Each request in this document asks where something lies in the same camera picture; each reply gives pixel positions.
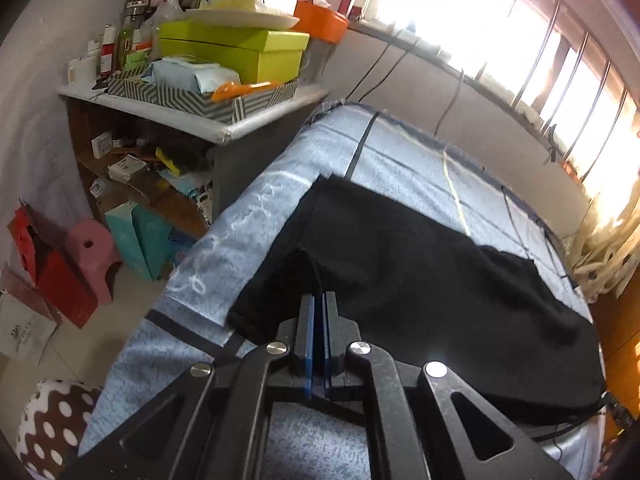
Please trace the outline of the black pants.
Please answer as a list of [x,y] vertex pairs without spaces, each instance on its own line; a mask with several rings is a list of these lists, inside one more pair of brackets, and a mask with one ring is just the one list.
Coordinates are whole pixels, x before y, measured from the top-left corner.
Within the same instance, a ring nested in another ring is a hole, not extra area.
[[531,261],[339,177],[314,182],[228,318],[263,344],[303,296],[324,292],[364,340],[410,365],[446,364],[516,422],[600,405],[597,333]]

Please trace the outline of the blue patterned bed sheet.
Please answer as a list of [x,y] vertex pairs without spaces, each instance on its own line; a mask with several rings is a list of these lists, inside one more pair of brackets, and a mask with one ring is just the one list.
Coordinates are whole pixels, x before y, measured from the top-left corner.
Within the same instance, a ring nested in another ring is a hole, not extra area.
[[398,361],[450,366],[576,479],[605,384],[585,299],[528,203],[458,148],[367,105],[320,110],[171,274],[110,372],[92,451],[192,364],[273,340],[306,294]]

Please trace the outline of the teal paper bag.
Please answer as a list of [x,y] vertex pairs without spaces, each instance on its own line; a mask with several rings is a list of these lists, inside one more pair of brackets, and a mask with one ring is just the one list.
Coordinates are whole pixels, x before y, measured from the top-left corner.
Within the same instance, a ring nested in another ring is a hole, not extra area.
[[171,225],[134,202],[107,211],[104,219],[124,263],[142,278],[156,281],[169,259]]

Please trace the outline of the white shelf unit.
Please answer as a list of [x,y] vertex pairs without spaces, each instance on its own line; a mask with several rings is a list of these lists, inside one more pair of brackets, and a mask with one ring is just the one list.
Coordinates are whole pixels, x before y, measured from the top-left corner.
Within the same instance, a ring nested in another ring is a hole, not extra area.
[[[64,98],[104,106],[111,110],[147,119],[150,122],[156,122],[159,125],[190,134],[215,145],[228,145],[288,114],[297,112],[311,104],[320,103],[328,95],[328,92],[318,84],[300,87],[295,90],[292,98],[268,106],[264,110],[250,114],[231,125],[181,110],[173,110],[120,96],[111,96],[104,92],[82,87],[61,86],[58,87],[58,94]],[[198,212],[198,208],[178,191],[171,188],[167,182],[163,181],[160,184],[163,192],[152,200],[136,191],[130,182],[116,181],[114,185],[127,194],[130,200],[151,207],[152,211],[163,217],[177,230],[194,238],[199,238],[206,233],[206,222]]]

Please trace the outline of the pink plastic stool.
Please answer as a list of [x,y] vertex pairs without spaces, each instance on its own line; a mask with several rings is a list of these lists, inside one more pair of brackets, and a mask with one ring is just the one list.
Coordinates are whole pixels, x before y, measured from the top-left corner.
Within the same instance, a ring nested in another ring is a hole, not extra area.
[[111,231],[94,219],[81,221],[67,233],[64,248],[96,296],[98,305],[110,304],[113,296],[108,274],[113,266],[122,262]]

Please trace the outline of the brown polka dot cushion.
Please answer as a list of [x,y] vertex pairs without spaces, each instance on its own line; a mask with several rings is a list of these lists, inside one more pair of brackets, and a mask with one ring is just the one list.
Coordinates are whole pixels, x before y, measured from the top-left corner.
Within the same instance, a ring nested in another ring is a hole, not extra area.
[[83,382],[43,379],[27,401],[15,453],[34,479],[57,479],[78,456],[100,388]]

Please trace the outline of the red paper bag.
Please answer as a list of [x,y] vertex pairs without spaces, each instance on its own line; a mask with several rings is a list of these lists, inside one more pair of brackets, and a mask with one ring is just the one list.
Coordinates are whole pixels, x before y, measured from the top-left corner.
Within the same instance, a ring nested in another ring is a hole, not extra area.
[[71,323],[83,328],[98,306],[65,255],[47,243],[29,206],[21,203],[8,223],[23,269],[45,300]]

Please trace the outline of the white paper bag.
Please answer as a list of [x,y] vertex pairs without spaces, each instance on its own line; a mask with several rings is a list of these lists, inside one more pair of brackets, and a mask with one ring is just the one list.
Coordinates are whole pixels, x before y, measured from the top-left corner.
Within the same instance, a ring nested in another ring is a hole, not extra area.
[[32,310],[10,294],[1,296],[0,350],[8,358],[38,363],[55,329],[53,318]]

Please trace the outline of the white patterned curtain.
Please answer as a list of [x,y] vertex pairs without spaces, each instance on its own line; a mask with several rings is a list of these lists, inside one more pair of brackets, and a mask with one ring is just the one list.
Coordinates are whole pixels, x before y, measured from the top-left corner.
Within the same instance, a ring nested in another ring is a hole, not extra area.
[[566,264],[590,304],[609,292],[619,297],[639,266],[639,192],[615,218],[604,218],[603,205],[597,197],[565,242]]

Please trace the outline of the lime green box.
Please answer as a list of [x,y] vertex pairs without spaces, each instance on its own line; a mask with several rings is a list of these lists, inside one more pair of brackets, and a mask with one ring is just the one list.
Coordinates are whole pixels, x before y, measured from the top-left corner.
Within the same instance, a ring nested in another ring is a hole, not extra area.
[[216,63],[234,70],[242,84],[286,84],[298,77],[309,35],[176,21],[160,26],[158,42],[163,58]]

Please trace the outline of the orange box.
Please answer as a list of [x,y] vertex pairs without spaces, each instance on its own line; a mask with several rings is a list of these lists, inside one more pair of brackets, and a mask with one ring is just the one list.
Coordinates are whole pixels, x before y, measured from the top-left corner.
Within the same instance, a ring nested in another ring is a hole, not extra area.
[[310,0],[298,0],[294,16],[298,22],[292,27],[292,32],[304,32],[327,44],[339,44],[348,29],[348,19],[343,14],[317,6]]

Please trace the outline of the striped black white tray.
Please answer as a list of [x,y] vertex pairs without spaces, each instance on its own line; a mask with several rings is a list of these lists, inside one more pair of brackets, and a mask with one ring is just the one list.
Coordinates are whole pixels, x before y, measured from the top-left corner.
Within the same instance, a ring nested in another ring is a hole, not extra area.
[[213,102],[210,94],[147,82],[142,79],[141,74],[142,70],[126,70],[111,76],[107,81],[106,93],[110,96],[180,110],[180,112],[216,120],[225,125],[236,124],[267,108],[293,99],[298,87],[298,80],[293,79],[272,89]]

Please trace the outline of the white plate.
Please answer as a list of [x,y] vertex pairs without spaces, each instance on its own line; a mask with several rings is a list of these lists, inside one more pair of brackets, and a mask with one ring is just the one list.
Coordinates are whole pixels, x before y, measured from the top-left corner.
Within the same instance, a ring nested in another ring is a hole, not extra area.
[[269,14],[243,10],[186,10],[188,20],[212,26],[290,30],[299,18],[288,14]]

